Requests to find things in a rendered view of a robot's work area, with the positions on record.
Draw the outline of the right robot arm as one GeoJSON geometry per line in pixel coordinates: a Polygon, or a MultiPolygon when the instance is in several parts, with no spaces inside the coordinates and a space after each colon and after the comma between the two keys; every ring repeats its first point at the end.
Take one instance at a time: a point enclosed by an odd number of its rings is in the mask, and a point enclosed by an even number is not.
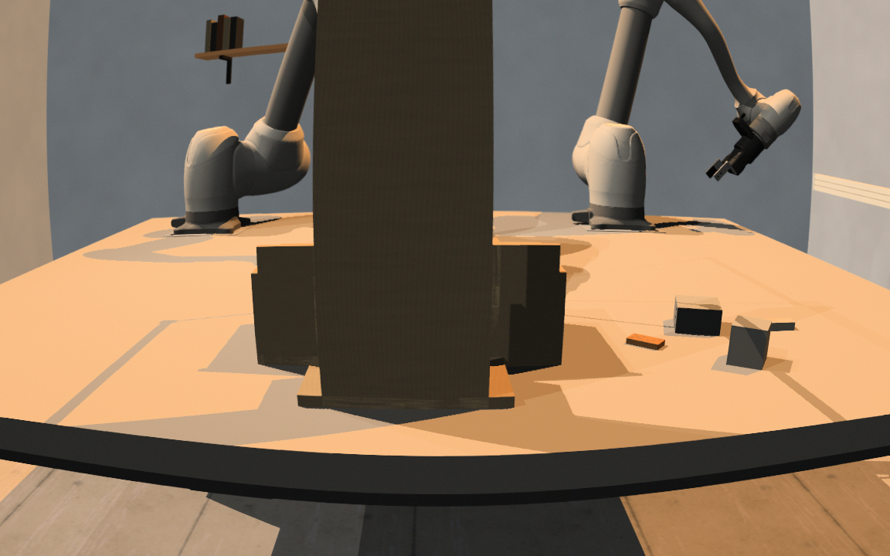
{"type": "Polygon", "coordinates": [[[304,0],[266,115],[245,141],[228,127],[195,133],[185,163],[186,215],[171,219],[174,235],[232,233],[250,224],[238,215],[238,199],[281,192],[306,176],[311,156],[299,122],[314,79],[317,15],[318,0],[304,0]]]}

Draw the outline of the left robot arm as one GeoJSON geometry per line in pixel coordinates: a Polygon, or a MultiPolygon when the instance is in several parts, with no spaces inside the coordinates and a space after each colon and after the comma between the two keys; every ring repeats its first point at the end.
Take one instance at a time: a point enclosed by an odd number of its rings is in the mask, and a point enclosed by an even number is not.
{"type": "Polygon", "coordinates": [[[656,231],[645,219],[646,158],[638,131],[627,126],[638,86],[652,19],[663,2],[683,15],[704,36],[738,117],[750,125],[763,117],[782,136],[800,114],[800,101],[789,90],[765,98],[739,78],[727,43],[701,0],[619,0],[616,29],[596,116],[584,123],[573,149],[573,169],[589,186],[589,208],[573,211],[572,220],[591,229],[656,231]],[[586,154],[586,155],[584,155],[586,154]]]}

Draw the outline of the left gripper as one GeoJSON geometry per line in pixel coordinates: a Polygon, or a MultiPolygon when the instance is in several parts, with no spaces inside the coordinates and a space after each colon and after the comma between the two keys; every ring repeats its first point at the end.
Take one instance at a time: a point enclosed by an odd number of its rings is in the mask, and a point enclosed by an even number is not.
{"type": "Polygon", "coordinates": [[[769,122],[766,122],[763,117],[756,117],[748,125],[742,119],[745,115],[742,114],[741,117],[735,117],[732,120],[732,124],[739,132],[739,136],[742,137],[739,138],[737,144],[734,145],[734,149],[732,149],[732,153],[727,155],[724,161],[720,161],[718,158],[705,172],[708,178],[714,176],[719,181],[726,172],[739,175],[739,173],[744,171],[748,163],[752,163],[759,154],[762,154],[763,149],[769,149],[770,145],[776,141],[776,131],[769,122]]]}

